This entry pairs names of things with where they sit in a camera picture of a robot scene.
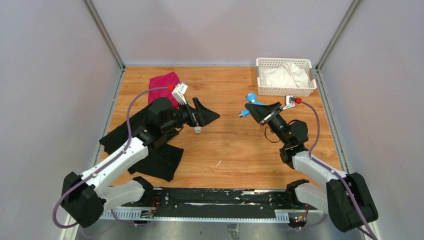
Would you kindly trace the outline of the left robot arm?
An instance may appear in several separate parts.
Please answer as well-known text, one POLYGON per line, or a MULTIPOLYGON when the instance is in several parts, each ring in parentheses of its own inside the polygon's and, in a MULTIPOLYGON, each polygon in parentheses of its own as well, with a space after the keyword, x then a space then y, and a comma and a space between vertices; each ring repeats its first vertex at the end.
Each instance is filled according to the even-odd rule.
POLYGON ((194 97, 194 106, 179 104, 172 106, 170 99, 160 97, 142 109, 144 118, 135 129, 127 133, 123 142, 105 160, 80 173, 70 172, 63 180, 62 196, 54 207, 62 207, 82 228, 93 225, 104 212, 120 205, 137 202, 149 206, 153 193, 149 183, 135 177, 126 184, 111 186, 111 183, 149 154, 157 151, 169 139, 167 134, 184 125, 205 127, 220 118, 194 97))

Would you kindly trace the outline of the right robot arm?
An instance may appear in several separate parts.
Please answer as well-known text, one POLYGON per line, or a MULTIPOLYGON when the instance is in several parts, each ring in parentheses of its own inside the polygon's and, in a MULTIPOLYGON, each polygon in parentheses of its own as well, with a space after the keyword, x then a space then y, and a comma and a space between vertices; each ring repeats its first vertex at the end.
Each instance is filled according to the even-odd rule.
POLYGON ((282 162, 319 184, 315 186, 306 179, 288 184, 285 201, 290 208, 298 209, 303 204, 312 206, 325 213, 344 233, 362 226, 368 229, 370 223, 379 218, 361 174, 338 170, 316 158, 312 149, 305 147, 309 130, 304 121, 287 122, 281 116, 284 108, 280 102, 270 105, 249 102, 244 106, 258 124, 266 125, 282 142, 279 150, 282 162))

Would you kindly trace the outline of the white plastic basket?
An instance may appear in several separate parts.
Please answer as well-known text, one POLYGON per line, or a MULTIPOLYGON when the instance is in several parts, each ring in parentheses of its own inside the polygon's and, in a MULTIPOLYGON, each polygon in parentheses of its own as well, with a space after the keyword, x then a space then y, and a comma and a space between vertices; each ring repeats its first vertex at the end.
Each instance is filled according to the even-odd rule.
POLYGON ((317 83, 311 61, 304 58, 258 57, 257 91, 262 96, 308 97, 317 83))

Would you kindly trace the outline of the white cloth in basket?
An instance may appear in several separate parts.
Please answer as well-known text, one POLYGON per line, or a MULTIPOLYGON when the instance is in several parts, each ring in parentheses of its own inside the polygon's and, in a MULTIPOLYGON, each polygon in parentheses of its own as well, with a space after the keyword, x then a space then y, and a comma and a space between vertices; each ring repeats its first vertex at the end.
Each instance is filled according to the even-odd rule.
POLYGON ((294 63, 275 68, 260 68, 259 81, 263 87, 305 89, 309 87, 307 72, 294 63))

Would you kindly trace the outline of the magenta cloth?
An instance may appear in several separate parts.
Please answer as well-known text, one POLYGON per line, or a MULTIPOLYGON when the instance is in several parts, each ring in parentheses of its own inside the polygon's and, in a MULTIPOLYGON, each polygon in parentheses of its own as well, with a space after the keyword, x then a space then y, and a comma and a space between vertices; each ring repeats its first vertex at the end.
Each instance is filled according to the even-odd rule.
POLYGON ((154 100, 164 97, 171 101, 173 107, 178 107, 178 101, 173 97, 172 90, 169 90, 169 86, 175 87, 180 83, 180 79, 177 74, 172 71, 165 75, 156 76, 150 79, 149 89, 165 87, 165 89, 153 90, 148 93, 148 104, 151 104, 154 100))

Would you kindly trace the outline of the black cloth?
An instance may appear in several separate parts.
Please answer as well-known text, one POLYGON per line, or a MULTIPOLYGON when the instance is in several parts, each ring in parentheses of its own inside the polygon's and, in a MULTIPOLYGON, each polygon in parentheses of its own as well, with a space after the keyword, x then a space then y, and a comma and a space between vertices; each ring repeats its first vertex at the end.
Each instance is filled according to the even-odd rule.
MULTIPOLYGON (((103 136, 99 140, 99 143, 104 147, 104 151, 110 155, 126 143, 127 140, 128 127, 127 123, 123 122, 103 136)), ((133 164, 127 171, 130 174, 141 173, 170 182, 174 179, 183 152, 184 150, 182 148, 165 143, 158 150, 150 153, 146 158, 133 164)))

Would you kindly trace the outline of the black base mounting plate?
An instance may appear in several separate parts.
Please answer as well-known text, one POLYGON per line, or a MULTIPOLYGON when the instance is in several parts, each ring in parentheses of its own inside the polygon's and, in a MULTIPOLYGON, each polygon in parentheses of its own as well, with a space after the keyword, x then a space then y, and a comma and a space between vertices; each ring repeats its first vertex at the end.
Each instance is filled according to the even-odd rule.
POLYGON ((151 210, 156 218, 199 220, 277 220, 281 214, 291 219, 315 208, 294 203, 284 189, 242 188, 154 188, 140 201, 125 203, 124 207, 151 210))

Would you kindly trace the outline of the aluminium frame rail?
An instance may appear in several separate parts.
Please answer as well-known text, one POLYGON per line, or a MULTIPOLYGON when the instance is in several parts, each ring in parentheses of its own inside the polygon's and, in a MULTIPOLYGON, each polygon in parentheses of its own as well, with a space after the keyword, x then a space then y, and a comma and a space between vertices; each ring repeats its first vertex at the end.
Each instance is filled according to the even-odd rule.
POLYGON ((314 196, 318 197, 318 202, 312 207, 326 213, 341 232, 379 217, 367 185, 351 177, 347 186, 339 180, 331 180, 326 190, 300 179, 288 184, 285 191, 248 195, 238 189, 158 190, 140 178, 101 192, 87 184, 65 184, 63 190, 69 191, 69 194, 60 206, 84 228, 94 224, 103 213, 130 203, 153 211, 158 217, 248 220, 276 218, 276 210, 311 205, 314 196))

